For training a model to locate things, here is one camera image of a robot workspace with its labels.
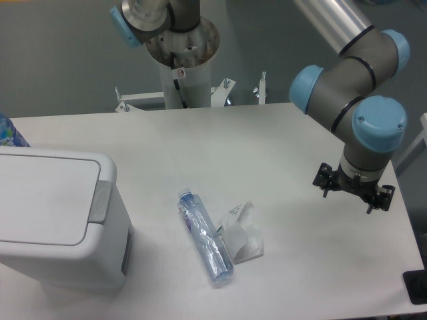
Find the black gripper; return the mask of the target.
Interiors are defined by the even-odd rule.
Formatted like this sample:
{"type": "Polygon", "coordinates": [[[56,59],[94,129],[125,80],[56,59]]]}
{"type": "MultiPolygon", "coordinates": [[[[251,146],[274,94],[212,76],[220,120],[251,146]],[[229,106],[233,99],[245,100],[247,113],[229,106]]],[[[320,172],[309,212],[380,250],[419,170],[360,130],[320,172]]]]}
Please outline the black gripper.
{"type": "Polygon", "coordinates": [[[368,204],[366,213],[373,210],[388,211],[396,190],[393,185],[379,186],[380,171],[345,172],[340,165],[337,171],[327,163],[321,163],[313,185],[323,191],[326,198],[329,191],[343,191],[360,197],[368,204]]]}

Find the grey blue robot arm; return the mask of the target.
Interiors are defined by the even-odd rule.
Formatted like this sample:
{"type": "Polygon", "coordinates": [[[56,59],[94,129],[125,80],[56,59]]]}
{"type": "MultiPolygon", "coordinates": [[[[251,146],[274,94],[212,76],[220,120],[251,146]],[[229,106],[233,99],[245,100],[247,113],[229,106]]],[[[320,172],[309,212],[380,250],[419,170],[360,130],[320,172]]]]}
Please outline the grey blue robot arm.
{"type": "MultiPolygon", "coordinates": [[[[290,101],[344,143],[338,167],[321,164],[314,185],[386,211],[395,188],[379,180],[403,139],[407,116],[399,102],[374,90],[406,66],[409,43],[396,31],[377,30],[353,1],[296,5],[340,56],[330,70],[305,67],[290,85],[290,101]]],[[[145,45],[160,65],[168,109],[214,104],[209,62],[220,36],[201,16],[199,1],[121,1],[109,13],[122,39],[130,47],[145,45]]]]}

